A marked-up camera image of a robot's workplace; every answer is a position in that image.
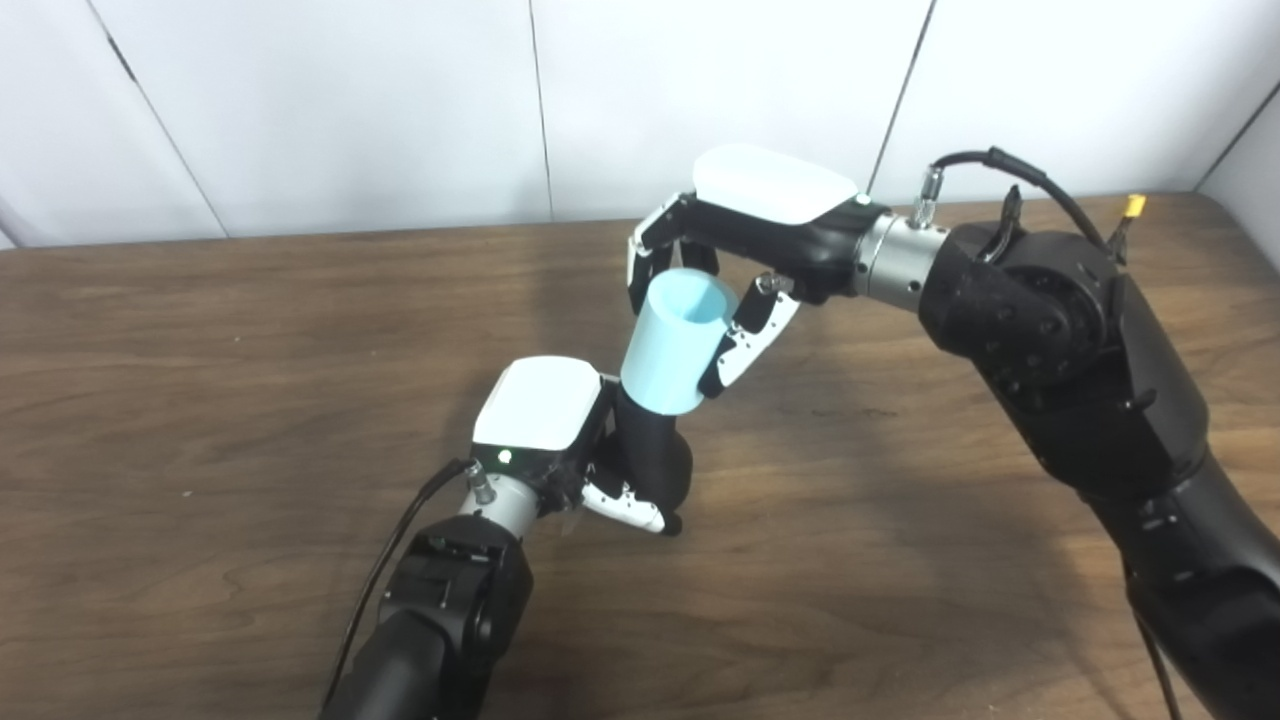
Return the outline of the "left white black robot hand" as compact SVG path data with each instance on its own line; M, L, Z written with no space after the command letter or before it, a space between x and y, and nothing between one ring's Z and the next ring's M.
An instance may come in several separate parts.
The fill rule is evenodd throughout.
M586 509L675 537L692 452L671 415L632 398L616 377L566 356L512 361L474 425L461 512L522 539L549 514Z

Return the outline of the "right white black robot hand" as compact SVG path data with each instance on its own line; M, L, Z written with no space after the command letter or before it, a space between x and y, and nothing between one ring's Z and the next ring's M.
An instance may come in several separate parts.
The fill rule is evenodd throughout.
M717 398L800 306L854 296L858 247L888 213L851 179L809 161L742 143L712 149L694 163L692 188L666 200L628 237L630 302L640 310L676 252L685 266L713 275L721 252L762 266L698 379L698 391Z

